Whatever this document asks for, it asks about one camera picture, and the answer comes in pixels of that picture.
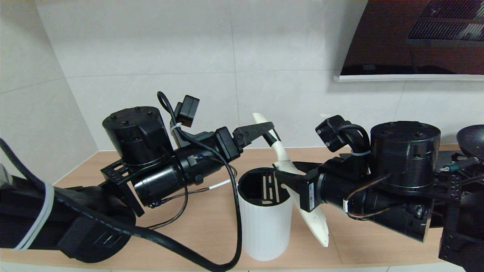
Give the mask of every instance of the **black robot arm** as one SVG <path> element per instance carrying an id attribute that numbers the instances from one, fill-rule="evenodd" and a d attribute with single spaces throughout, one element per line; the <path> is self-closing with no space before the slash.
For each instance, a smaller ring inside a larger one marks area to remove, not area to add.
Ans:
<path id="1" fill-rule="evenodd" d="M 171 116 L 172 125 L 168 129 L 174 132 L 179 148 L 172 148 L 157 108 L 134 107 L 111 114 L 103 126 L 121 159 L 101 170 L 106 181 L 98 186 L 54 187 L 52 211 L 28 248 L 60 250 L 70 258 L 92 263 L 113 256 L 131 236 L 137 236 L 210 271 L 227 271 L 237 264 L 242 251 L 242 224 L 235 178 L 228 163 L 239 158 L 244 147 L 274 126 L 267 122 L 239 127 L 232 134 L 222 127 L 190 135 L 180 126 L 191 125 L 198 99 L 186 96 L 173 110 L 163 93 L 158 92 L 158 98 Z M 0 147 L 25 176 L 11 176 L 0 165 L 0 248 L 14 248 L 40 217 L 50 185 L 29 172 L 1 138 Z M 159 226 L 135 226 L 135 215 L 144 213 L 135 193 L 144 206 L 155 208 L 164 203 L 166 196 L 184 188 L 181 215 L 187 203 L 187 187 L 203 183 L 204 177 L 223 166 L 229 170 L 237 217 L 237 247 L 231 261 L 215 264 L 153 230 Z M 128 187 L 129 182 L 135 193 Z"/>
<path id="2" fill-rule="evenodd" d="M 471 179 L 463 181 L 455 171 L 436 171 L 438 128 L 389 122 L 373 127 L 370 141 L 362 127 L 334 116 L 316 133 L 330 151 L 349 144 L 352 154 L 322 164 L 294 162 L 305 175 L 276 170 L 278 181 L 299 194 L 301 209 L 310 212 L 329 203 L 352 219 L 373 221 L 423 242 L 433 215 L 440 214 L 433 213 L 438 204 L 442 214 L 435 221 L 442 225 L 434 227 L 443 227 L 439 258 L 467 272 L 484 270 L 484 191 L 463 190 Z M 447 168 L 478 162 L 472 157 Z"/>

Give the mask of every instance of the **wooden table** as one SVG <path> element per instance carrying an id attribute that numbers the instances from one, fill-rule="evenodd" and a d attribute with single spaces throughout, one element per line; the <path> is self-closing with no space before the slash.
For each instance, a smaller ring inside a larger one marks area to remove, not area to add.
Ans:
<path id="1" fill-rule="evenodd" d="M 456 145 L 442 146 L 441 150 L 457 150 Z M 287 150 L 293 161 L 324 162 L 335 156 L 326 148 Z M 115 152 L 98 152 L 56 184 L 58 187 L 98 185 L 103 180 L 100 169 L 116 161 Z M 271 166 L 276 160 L 272 149 L 246 150 L 232 163 L 239 175 L 250 169 Z M 226 171 L 205 179 L 203 186 L 227 178 Z M 183 197 L 156 209 L 146 208 L 138 218 L 138 226 L 150 226 L 175 215 Z M 322 247 L 296 209 L 293 210 L 291 237 L 286 251 L 277 259 L 260 262 L 245 252 L 236 270 L 268 269 L 323 269 L 346 267 L 376 267 L 440 262 L 437 258 L 442 230 L 430 229 L 425 243 L 414 241 L 371 222 L 354 221 L 331 205 L 321 205 L 330 229 L 330 244 Z M 232 259 L 236 244 L 236 220 L 231 186 L 225 185 L 200 194 L 190 195 L 188 207 L 181 218 L 162 228 L 160 232 L 176 239 L 208 259 L 225 263 Z M 1 260 L 27 264 L 122 270 L 200 270 L 186 259 L 152 242 L 133 237 L 112 258 L 85 264 L 67 258 L 57 251 L 28 250 L 1 251 Z"/>

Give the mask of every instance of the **white zip tie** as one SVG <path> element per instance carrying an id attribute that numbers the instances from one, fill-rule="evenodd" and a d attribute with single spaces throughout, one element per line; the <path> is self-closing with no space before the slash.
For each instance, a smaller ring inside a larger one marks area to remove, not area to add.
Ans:
<path id="1" fill-rule="evenodd" d="M 343 199 L 343 210 L 348 213 L 348 200 Z"/>
<path id="2" fill-rule="evenodd" d="M 170 127 L 170 131 L 173 131 L 175 128 L 181 127 L 181 126 L 182 126 L 181 123 L 176 123 L 174 126 Z"/>
<path id="3" fill-rule="evenodd" d="M 370 153 L 371 153 L 370 150 L 368 150 L 367 152 L 363 152 L 363 153 L 353 153 L 353 150 L 351 151 L 351 155 L 353 155 L 353 156 L 365 156 L 365 155 L 368 155 Z"/>
<path id="4" fill-rule="evenodd" d="M 52 211 L 52 206 L 54 206 L 54 186 L 48 183 L 44 183 L 45 185 L 45 198 L 44 204 L 42 209 L 40 210 L 37 219 L 33 222 L 32 226 L 30 227 L 27 234 L 25 234 L 24 238 L 18 243 L 18 245 L 13 248 L 13 250 L 27 250 L 30 245 L 33 243 L 37 235 L 39 234 L 42 227 L 44 227 L 47 218 L 50 216 L 50 212 Z"/>
<path id="5" fill-rule="evenodd" d="M 222 186 L 222 185 L 224 185 L 224 184 L 227 184 L 227 183 L 229 183 L 229 182 L 230 182 L 230 180 L 222 181 L 221 183 L 217 183 L 217 184 L 215 184 L 215 185 L 210 186 L 210 187 L 209 187 L 209 190 L 214 189 L 214 188 L 217 188 L 217 187 Z"/>

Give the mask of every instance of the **wall tile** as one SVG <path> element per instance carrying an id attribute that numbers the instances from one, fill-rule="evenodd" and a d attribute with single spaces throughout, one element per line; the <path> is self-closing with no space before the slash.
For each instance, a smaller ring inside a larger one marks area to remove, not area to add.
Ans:
<path id="1" fill-rule="evenodd" d="M 1 264 L 7 272 L 109 272 L 109 270 L 101 269 L 80 269 L 8 262 L 2 262 Z"/>
<path id="2" fill-rule="evenodd" d="M 337 70 L 365 0 L 232 0 L 236 71 Z"/>
<path id="3" fill-rule="evenodd" d="M 431 263 L 421 265 L 391 266 L 388 272 L 464 272 L 460 266 L 452 263 Z"/>
<path id="4" fill-rule="evenodd" d="M 286 147 L 324 143 L 315 128 L 324 119 L 341 115 L 367 131 L 392 121 L 404 82 L 334 82 L 335 71 L 237 73 L 241 125 L 254 123 L 253 112 L 272 121 Z M 267 147 L 263 139 L 250 147 Z"/>
<path id="5" fill-rule="evenodd" d="M 441 143 L 456 143 L 461 128 L 484 123 L 482 101 L 484 82 L 408 81 L 395 119 L 434 125 Z"/>
<path id="6" fill-rule="evenodd" d="M 66 77 L 234 71 L 225 0 L 36 3 Z"/>
<path id="7" fill-rule="evenodd" d="M 97 152 L 65 79 L 0 94 L 0 115 L 2 138 L 47 182 L 56 182 Z M 18 175 L 9 161 L 2 162 Z"/>
<path id="8" fill-rule="evenodd" d="M 2 1 L 0 93 L 64 77 L 33 1 Z"/>
<path id="9" fill-rule="evenodd" d="M 183 128 L 187 132 L 223 126 L 232 131 L 239 125 L 234 73 L 76 77 L 68 82 L 99 150 L 114 150 L 101 125 L 113 112 L 155 106 L 168 124 L 170 118 L 158 102 L 157 91 L 166 94 L 173 108 L 186 94 L 200 99 L 192 128 Z"/>

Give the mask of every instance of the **white plastic cup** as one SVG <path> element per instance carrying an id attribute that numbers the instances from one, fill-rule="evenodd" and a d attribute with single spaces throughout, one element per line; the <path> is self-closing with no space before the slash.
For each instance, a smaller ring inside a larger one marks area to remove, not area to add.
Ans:
<path id="1" fill-rule="evenodd" d="M 292 200 L 287 190 L 277 184 L 273 168 L 263 167 L 245 173 L 238 191 L 245 252 L 259 261 L 279 257 L 289 245 L 291 231 Z"/>

